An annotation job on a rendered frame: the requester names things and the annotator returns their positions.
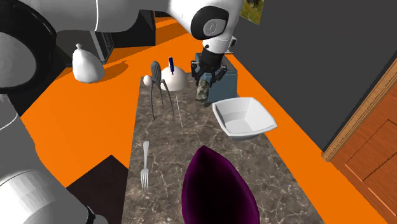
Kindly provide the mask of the white square bowl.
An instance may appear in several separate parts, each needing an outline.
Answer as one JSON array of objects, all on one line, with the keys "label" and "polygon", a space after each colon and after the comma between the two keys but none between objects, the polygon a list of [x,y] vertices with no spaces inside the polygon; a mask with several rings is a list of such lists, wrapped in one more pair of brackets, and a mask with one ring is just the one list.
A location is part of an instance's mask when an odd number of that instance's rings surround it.
[{"label": "white square bowl", "polygon": [[266,108],[253,97],[235,97],[212,103],[222,131],[232,141],[246,141],[277,128]]}]

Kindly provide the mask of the dark purple bowl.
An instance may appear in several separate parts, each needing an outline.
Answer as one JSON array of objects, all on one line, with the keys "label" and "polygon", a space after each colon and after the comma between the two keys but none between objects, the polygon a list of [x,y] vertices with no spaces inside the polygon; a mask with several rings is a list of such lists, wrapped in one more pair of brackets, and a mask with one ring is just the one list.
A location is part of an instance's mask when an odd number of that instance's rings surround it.
[{"label": "dark purple bowl", "polygon": [[260,224],[255,198],[225,157],[202,146],[185,173],[181,193],[185,224]]}]

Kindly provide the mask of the brown wooden door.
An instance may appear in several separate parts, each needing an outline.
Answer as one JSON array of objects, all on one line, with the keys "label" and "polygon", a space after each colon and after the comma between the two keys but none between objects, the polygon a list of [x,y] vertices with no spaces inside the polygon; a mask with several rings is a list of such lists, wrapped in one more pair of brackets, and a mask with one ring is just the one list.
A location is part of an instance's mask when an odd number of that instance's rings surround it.
[{"label": "brown wooden door", "polygon": [[388,224],[397,224],[397,58],[322,158],[331,162]]}]

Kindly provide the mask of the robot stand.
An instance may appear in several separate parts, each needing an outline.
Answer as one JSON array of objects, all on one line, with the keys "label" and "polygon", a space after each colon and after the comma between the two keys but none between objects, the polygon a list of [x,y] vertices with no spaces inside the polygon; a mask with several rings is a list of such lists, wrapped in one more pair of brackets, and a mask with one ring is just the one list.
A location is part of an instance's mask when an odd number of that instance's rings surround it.
[{"label": "robot stand", "polygon": [[122,224],[128,171],[110,155],[67,189],[84,205],[105,217],[109,224]]}]

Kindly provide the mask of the silver fork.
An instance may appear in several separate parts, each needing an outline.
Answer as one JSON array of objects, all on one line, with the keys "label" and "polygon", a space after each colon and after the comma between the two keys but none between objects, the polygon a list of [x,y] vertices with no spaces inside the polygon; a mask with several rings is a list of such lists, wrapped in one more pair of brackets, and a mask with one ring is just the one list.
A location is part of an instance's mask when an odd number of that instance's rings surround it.
[{"label": "silver fork", "polygon": [[150,143],[148,141],[143,142],[144,167],[141,170],[141,187],[143,191],[148,190],[149,169],[147,168],[147,164],[148,164],[149,145]]}]

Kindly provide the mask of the camouflage patterned cylinder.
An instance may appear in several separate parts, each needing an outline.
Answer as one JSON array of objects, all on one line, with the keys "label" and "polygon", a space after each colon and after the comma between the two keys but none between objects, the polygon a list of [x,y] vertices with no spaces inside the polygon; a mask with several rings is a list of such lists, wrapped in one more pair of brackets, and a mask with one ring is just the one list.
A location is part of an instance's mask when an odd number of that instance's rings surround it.
[{"label": "camouflage patterned cylinder", "polygon": [[196,100],[200,101],[204,107],[208,107],[210,103],[208,103],[208,92],[209,92],[209,83],[205,80],[200,79],[197,85],[197,93]]}]

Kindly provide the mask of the wall picture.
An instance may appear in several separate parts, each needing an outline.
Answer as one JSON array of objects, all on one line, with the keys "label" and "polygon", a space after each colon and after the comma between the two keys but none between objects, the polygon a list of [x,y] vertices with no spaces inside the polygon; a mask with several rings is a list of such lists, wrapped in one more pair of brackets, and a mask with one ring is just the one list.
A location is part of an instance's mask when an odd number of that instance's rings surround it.
[{"label": "wall picture", "polygon": [[243,0],[240,16],[259,25],[263,10],[264,0]]}]

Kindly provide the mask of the black cabinet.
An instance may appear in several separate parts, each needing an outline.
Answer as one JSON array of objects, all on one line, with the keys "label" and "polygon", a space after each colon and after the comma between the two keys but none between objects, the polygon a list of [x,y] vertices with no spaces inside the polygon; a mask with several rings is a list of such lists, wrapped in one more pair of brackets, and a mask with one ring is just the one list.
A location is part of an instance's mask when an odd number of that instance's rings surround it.
[{"label": "black cabinet", "polygon": [[156,26],[154,11],[140,10],[135,24],[123,32],[111,34],[115,48],[155,46]]}]

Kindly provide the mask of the blue grey box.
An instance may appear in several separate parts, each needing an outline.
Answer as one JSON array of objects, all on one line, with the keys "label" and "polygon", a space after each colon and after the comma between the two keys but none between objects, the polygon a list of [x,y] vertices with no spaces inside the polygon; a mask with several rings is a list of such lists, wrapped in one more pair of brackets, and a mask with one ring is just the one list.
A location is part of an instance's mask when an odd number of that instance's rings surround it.
[{"label": "blue grey box", "polygon": [[[234,68],[234,66],[226,57],[223,57],[221,65],[227,68],[227,72],[220,81],[213,83],[211,88],[209,87],[207,101],[210,104],[237,96],[236,68]],[[200,79],[209,83],[211,80],[211,73],[204,73]]]}]

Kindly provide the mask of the white tied bag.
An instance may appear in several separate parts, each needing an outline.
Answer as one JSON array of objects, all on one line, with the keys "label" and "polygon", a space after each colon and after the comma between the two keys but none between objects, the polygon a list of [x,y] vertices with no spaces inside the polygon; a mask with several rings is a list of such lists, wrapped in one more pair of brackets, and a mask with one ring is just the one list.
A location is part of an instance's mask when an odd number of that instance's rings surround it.
[{"label": "white tied bag", "polygon": [[102,62],[94,54],[82,49],[82,46],[77,43],[73,52],[74,78],[82,83],[95,83],[102,80],[105,76]]}]

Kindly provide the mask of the thin white stick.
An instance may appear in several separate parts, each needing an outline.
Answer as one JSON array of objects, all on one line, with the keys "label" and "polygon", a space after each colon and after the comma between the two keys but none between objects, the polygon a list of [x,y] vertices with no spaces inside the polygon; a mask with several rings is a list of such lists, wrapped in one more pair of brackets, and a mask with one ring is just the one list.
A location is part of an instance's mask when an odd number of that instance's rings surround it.
[{"label": "thin white stick", "polygon": [[176,96],[176,104],[177,104],[177,109],[178,109],[179,122],[180,122],[181,128],[183,128],[183,123],[182,123],[182,119],[181,119],[181,111],[180,111],[180,107],[179,107],[178,96]]}]

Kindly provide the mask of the grey tripod citrus juicer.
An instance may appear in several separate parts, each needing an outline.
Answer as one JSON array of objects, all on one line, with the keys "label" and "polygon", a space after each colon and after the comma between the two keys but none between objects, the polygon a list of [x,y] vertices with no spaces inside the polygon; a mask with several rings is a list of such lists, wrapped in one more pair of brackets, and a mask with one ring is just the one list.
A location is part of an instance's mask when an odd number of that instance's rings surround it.
[{"label": "grey tripod citrus juicer", "polygon": [[171,111],[172,111],[172,116],[174,116],[174,108],[173,108],[173,103],[171,99],[171,94],[169,92],[168,86],[165,82],[165,80],[162,78],[162,70],[160,67],[160,64],[157,61],[153,61],[151,63],[151,82],[150,82],[150,104],[151,104],[151,112],[153,119],[155,119],[155,114],[154,114],[154,109],[153,109],[153,86],[156,85],[160,91],[160,98],[162,101],[162,105],[164,105],[163,98],[162,98],[162,89],[161,85],[163,85],[167,91],[169,101],[171,104]]}]

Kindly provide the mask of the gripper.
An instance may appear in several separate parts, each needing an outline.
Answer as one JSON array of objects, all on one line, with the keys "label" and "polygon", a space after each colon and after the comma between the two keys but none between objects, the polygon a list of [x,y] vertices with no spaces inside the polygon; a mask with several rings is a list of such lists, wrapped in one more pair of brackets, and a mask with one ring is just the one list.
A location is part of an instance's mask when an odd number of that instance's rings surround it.
[{"label": "gripper", "polygon": [[223,57],[223,53],[213,53],[208,48],[203,47],[199,61],[192,60],[190,64],[191,75],[195,79],[196,86],[199,85],[200,77],[204,73],[211,73],[210,88],[213,83],[222,79],[227,72],[227,68],[221,66]]}]

